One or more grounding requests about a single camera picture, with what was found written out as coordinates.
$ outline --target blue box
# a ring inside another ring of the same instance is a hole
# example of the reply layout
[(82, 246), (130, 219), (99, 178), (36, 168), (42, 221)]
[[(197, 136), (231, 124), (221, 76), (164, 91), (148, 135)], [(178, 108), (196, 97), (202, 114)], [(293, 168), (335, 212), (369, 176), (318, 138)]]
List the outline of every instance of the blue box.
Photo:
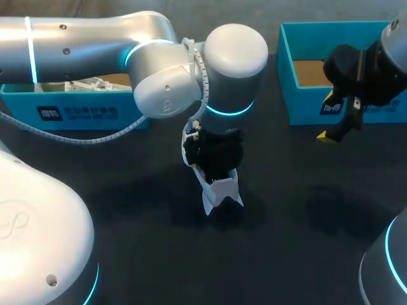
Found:
[[(387, 24), (388, 21), (281, 24), (277, 71), (290, 125), (335, 124), (345, 112), (345, 107), (324, 108), (323, 101), (332, 87), (300, 87), (293, 61), (324, 60), (339, 44), (366, 49), (380, 39)], [(407, 123), (407, 91), (388, 106), (365, 108), (364, 122)]]
[[(34, 92), (34, 85), (2, 85), (10, 114), (40, 130), (121, 130), (139, 119), (131, 91)], [(145, 120), (138, 129), (148, 128)]]

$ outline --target black table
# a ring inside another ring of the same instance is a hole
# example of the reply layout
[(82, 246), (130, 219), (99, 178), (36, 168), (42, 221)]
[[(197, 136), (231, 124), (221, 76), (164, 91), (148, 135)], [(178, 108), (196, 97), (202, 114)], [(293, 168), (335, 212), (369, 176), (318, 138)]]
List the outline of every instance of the black table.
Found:
[(289, 126), (270, 55), (244, 130), (244, 213), (226, 207), (207, 219), (181, 158), (187, 117), (92, 147), (0, 125), (19, 158), (87, 203), (98, 304), (362, 304), (362, 255), (405, 206), (407, 126), (365, 125), (337, 146), (316, 141), (322, 126)]

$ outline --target logo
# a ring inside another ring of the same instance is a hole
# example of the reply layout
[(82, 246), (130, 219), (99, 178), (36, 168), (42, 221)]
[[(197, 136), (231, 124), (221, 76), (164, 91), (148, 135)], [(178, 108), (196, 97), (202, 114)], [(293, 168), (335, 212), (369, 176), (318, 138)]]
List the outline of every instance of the logo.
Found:
[(6, 213), (6, 216), (8, 216), (8, 220), (2, 221), (2, 219), (0, 219), (0, 240), (9, 238), (14, 230), (22, 229), (27, 226), (30, 221), (30, 214), (22, 210), (13, 214)]
[(37, 110), (43, 121), (62, 121), (62, 116), (57, 106), (38, 106)]
[(165, 100), (164, 102), (162, 102), (161, 106), (162, 106), (161, 114), (164, 116), (169, 116), (173, 113), (176, 113), (180, 108), (178, 107), (177, 109), (174, 109), (172, 102), (170, 100)]
[(339, 114), (339, 113), (341, 113), (342, 107), (343, 107), (343, 100), (340, 102), (340, 104), (336, 104), (334, 106), (328, 106), (328, 105), (323, 104), (319, 114), (321, 114), (321, 115)]

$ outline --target white parts in box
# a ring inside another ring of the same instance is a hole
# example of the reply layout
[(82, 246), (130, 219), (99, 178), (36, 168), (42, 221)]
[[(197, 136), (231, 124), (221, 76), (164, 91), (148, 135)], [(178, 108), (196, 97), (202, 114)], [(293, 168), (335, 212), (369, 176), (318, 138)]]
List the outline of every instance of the white parts in box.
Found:
[(66, 92), (89, 92), (89, 91), (131, 91), (132, 87), (112, 84), (101, 78), (86, 78), (79, 81), (66, 81)]
[(132, 91), (131, 86), (112, 84), (101, 78), (86, 78), (64, 83), (38, 83), (34, 92), (89, 92), (89, 91)]

